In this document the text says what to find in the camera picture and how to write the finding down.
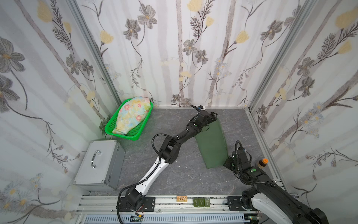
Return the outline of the small wooden tag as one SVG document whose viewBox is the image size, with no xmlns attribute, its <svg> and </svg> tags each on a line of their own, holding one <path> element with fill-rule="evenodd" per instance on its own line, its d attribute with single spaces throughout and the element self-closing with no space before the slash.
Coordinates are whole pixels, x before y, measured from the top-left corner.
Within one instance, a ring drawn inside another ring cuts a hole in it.
<svg viewBox="0 0 358 224">
<path fill-rule="evenodd" d="M 188 201 L 188 197 L 187 196 L 177 196 L 176 201 L 178 203 L 186 203 Z"/>
</svg>

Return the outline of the silver aluminium case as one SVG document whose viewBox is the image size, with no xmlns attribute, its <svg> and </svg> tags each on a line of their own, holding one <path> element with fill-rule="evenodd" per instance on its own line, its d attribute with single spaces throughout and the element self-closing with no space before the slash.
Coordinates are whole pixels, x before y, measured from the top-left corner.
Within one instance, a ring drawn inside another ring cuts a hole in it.
<svg viewBox="0 0 358 224">
<path fill-rule="evenodd" d="M 117 189 L 125 151 L 117 140 L 92 141 L 74 179 L 74 185 L 87 191 Z"/>
</svg>

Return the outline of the green tag block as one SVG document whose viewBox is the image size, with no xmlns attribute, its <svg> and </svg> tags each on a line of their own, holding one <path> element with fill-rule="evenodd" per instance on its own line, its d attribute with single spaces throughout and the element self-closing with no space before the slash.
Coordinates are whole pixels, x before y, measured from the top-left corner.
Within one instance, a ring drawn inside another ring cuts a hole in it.
<svg viewBox="0 0 358 224">
<path fill-rule="evenodd" d="M 193 206 L 194 207 L 210 207 L 210 199 L 209 198 L 194 198 L 193 199 Z"/>
</svg>

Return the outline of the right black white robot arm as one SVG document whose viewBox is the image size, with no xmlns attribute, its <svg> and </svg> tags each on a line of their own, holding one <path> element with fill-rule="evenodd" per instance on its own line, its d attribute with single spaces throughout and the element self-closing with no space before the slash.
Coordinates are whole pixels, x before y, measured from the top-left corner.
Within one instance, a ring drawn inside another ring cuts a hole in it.
<svg viewBox="0 0 358 224">
<path fill-rule="evenodd" d="M 301 203 L 277 185 L 261 168 L 252 166 L 242 147 L 236 146 L 224 166 L 250 188 L 243 191 L 238 202 L 231 202 L 246 211 L 257 210 L 277 224 L 328 224 L 319 208 Z"/>
</svg>

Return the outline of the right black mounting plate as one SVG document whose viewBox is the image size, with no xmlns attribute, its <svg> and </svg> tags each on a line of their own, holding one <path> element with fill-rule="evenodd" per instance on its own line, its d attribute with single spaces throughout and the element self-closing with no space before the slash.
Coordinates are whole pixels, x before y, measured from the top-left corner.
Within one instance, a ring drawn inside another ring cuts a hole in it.
<svg viewBox="0 0 358 224">
<path fill-rule="evenodd" d="M 245 211 L 242 206 L 241 196 L 229 196 L 227 197 L 227 203 L 229 211 Z"/>
</svg>

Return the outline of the green plastic basket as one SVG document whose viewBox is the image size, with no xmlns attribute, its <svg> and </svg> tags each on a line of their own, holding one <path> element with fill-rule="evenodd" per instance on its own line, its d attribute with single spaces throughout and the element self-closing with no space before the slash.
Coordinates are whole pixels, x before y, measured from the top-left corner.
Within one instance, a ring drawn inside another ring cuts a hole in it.
<svg viewBox="0 0 358 224">
<path fill-rule="evenodd" d="M 146 97 L 125 100 L 106 124 L 108 135 L 136 141 L 150 118 L 153 103 Z"/>
</svg>

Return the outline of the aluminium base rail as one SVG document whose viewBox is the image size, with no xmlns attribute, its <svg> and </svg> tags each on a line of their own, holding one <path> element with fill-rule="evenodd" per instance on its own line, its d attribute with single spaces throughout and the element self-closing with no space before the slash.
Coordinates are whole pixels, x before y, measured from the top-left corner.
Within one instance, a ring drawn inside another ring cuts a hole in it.
<svg viewBox="0 0 358 224">
<path fill-rule="evenodd" d="M 209 207 L 195 207 L 193 199 L 210 199 Z M 228 205 L 228 195 L 189 195 L 186 202 L 178 202 L 176 196 L 155 196 L 151 214 L 234 213 Z M 117 196 L 83 196 L 76 214 L 116 214 Z"/>
</svg>

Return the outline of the green skirt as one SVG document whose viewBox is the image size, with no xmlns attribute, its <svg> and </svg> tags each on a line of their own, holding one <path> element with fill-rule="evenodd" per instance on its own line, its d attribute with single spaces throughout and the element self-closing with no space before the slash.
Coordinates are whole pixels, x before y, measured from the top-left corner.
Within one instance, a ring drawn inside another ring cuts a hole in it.
<svg viewBox="0 0 358 224">
<path fill-rule="evenodd" d="M 203 127 L 195 139 L 207 169 L 223 166 L 228 153 L 227 142 L 219 119 Z"/>
</svg>

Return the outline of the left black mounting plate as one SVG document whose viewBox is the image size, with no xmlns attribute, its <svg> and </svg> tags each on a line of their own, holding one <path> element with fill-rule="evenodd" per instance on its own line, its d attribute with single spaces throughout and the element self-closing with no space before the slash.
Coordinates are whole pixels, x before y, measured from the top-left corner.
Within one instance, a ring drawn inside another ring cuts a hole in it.
<svg viewBox="0 0 358 224">
<path fill-rule="evenodd" d="M 116 209 L 119 212 L 154 212 L 155 200 L 155 197 L 144 197 L 143 201 L 140 203 L 140 206 L 137 209 L 134 209 L 130 206 L 125 197 L 121 197 L 118 205 L 116 206 Z"/>
</svg>

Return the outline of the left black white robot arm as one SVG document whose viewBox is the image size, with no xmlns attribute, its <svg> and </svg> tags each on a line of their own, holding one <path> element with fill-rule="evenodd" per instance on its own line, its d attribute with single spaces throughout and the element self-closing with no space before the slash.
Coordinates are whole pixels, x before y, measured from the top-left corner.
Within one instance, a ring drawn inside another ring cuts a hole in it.
<svg viewBox="0 0 358 224">
<path fill-rule="evenodd" d="M 159 133 L 152 138 L 151 145 L 157 154 L 156 161 L 138 183 L 120 190 L 116 205 L 117 214 L 124 209 L 139 211 L 144 206 L 144 198 L 152 184 L 166 167 L 177 160 L 181 146 L 198 135 L 204 127 L 217 121 L 217 113 L 208 112 L 203 106 L 191 107 L 197 114 L 189 120 L 184 131 L 175 136 Z"/>
</svg>

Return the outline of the floral pastel skirt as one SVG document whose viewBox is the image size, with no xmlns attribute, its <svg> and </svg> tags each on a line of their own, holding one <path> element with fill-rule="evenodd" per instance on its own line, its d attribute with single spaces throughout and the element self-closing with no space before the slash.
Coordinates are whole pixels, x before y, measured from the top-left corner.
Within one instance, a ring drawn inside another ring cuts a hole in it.
<svg viewBox="0 0 358 224">
<path fill-rule="evenodd" d="M 117 112 L 111 133 L 127 135 L 149 116 L 151 108 L 151 102 L 147 97 L 138 96 L 125 102 Z"/>
</svg>

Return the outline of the orange emergency stop button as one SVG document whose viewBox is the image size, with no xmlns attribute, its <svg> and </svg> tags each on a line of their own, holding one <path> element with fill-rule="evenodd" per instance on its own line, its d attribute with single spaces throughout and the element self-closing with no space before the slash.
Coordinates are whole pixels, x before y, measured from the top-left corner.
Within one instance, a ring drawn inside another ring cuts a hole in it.
<svg viewBox="0 0 358 224">
<path fill-rule="evenodd" d="M 256 163 L 256 166 L 259 167 L 260 169 L 264 169 L 265 167 L 267 167 L 268 162 L 269 162 L 268 159 L 263 158 L 259 162 Z"/>
</svg>

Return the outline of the black mounting plate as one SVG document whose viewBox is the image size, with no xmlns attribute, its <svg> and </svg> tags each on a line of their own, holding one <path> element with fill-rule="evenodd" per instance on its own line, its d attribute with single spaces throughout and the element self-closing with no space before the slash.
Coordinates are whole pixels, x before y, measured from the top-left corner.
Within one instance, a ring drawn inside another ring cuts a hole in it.
<svg viewBox="0 0 358 224">
<path fill-rule="evenodd" d="M 140 206 L 137 209 L 134 209 L 130 206 L 125 197 L 121 197 L 118 205 L 116 206 L 116 209 L 119 212 L 154 212 L 155 200 L 155 197 L 144 197 L 143 201 L 140 203 Z"/>
<path fill-rule="evenodd" d="M 229 211 L 245 211 L 242 206 L 241 196 L 229 196 L 227 197 L 227 203 Z"/>
</svg>

